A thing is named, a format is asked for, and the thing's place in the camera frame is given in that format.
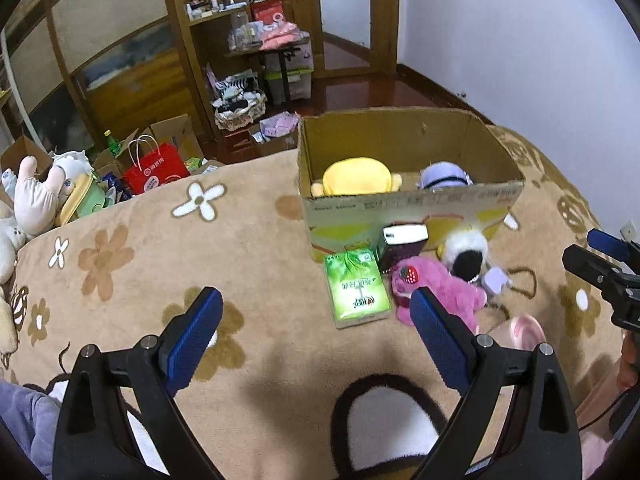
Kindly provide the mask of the right hand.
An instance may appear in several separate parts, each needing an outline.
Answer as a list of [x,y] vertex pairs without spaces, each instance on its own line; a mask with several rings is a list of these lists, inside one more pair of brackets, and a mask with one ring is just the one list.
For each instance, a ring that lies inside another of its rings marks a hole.
[[638,350],[634,342],[634,333],[626,332],[618,361],[617,388],[626,391],[638,382]]

